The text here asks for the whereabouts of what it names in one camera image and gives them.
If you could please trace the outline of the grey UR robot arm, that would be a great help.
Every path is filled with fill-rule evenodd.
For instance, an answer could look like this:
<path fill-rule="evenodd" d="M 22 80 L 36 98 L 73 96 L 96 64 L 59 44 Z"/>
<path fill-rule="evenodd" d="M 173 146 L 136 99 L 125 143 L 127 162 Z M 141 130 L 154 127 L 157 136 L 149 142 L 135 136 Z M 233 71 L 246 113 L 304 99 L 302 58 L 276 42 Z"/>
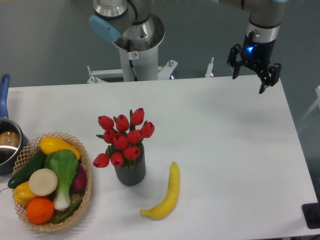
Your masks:
<path fill-rule="evenodd" d="M 274 86 L 281 64 L 270 62 L 287 2 L 285 0 L 217 0 L 216 4 L 249 12 L 242 45 L 234 45 L 227 58 L 233 79 L 242 66 L 256 73 L 261 81 L 259 93 Z M 158 66 L 158 47 L 165 36 L 161 19 L 150 11 L 148 0 L 95 0 L 91 29 L 103 40 L 113 43 L 120 55 L 126 82 L 169 79 L 176 64 Z"/>

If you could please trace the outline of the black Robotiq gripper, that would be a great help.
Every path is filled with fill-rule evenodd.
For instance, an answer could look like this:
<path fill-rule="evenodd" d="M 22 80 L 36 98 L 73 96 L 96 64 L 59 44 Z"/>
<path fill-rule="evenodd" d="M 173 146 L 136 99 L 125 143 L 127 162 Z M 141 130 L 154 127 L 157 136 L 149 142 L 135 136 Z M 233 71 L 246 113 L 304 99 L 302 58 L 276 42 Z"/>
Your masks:
<path fill-rule="evenodd" d="M 233 69 L 233 80 L 239 76 L 243 64 L 246 68 L 258 73 L 261 80 L 259 94 L 262 94 L 266 88 L 273 87 L 279 81 L 282 65 L 280 63 L 269 65 L 276 41 L 256 42 L 254 37 L 255 32 L 249 32 L 244 38 L 242 47 L 240 44 L 234 45 L 229 51 L 227 64 Z"/>

